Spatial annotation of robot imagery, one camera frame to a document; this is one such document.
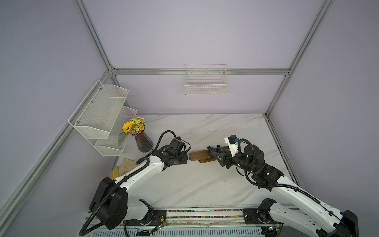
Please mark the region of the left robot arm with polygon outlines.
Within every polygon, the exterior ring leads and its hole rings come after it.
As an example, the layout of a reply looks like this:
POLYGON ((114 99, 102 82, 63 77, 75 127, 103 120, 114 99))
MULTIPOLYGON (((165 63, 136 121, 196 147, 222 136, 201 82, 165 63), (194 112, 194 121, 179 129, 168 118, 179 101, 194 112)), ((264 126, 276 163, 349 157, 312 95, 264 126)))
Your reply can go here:
POLYGON ((104 178, 90 203, 91 215, 79 235, 83 237, 102 226, 112 230, 129 221, 149 225, 154 218, 154 208, 144 199, 132 198, 132 193, 167 168, 187 164, 190 149, 190 143, 175 135, 169 145, 156 145, 145 157, 136 161, 136 168, 130 172, 115 179, 104 178))

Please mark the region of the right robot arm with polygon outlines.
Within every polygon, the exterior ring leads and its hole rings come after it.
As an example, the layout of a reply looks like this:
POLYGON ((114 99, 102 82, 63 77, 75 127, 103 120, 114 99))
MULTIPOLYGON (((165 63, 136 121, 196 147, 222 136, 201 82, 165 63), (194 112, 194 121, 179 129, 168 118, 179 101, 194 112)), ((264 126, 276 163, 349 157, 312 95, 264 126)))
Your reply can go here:
POLYGON ((358 217, 350 210, 334 208, 305 191, 279 169, 265 162, 264 153, 247 139, 232 135, 225 139, 226 147, 208 147, 211 158, 222 167, 235 166, 244 172, 246 180, 260 188, 273 192, 302 213, 290 210, 277 201, 266 198, 260 204, 257 215, 263 223, 273 220, 288 225, 309 237, 358 237, 358 217))

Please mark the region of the black rugged strap watch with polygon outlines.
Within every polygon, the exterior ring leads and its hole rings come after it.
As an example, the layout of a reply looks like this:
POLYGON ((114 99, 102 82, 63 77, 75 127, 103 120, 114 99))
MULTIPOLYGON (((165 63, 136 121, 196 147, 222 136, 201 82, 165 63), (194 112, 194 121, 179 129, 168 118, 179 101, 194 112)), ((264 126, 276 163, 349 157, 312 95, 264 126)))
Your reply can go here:
POLYGON ((210 147, 208 146, 208 154, 210 156, 211 159, 218 159, 219 158, 219 151, 220 151, 220 146, 217 145, 215 148, 214 147, 210 147))

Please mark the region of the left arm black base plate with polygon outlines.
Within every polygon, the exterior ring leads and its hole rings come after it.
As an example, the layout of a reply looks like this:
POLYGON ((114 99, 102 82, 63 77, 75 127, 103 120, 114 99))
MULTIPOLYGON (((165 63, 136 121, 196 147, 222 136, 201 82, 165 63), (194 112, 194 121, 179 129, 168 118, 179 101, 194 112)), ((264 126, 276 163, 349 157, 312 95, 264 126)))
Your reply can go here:
POLYGON ((158 209, 147 213, 147 217, 142 220, 125 220, 127 226, 157 226, 162 219, 166 219, 167 210, 158 209))

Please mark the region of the wooden watch stand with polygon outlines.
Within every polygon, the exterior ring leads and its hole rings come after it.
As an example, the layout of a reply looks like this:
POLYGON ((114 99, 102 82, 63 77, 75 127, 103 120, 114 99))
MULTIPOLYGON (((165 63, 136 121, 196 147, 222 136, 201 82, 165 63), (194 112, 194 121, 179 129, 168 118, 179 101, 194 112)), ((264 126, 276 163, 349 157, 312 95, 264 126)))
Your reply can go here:
POLYGON ((216 161, 216 159, 212 158, 209 155, 208 150, 190 153, 189 154, 189 160, 194 161, 194 162, 198 161, 201 164, 216 161))

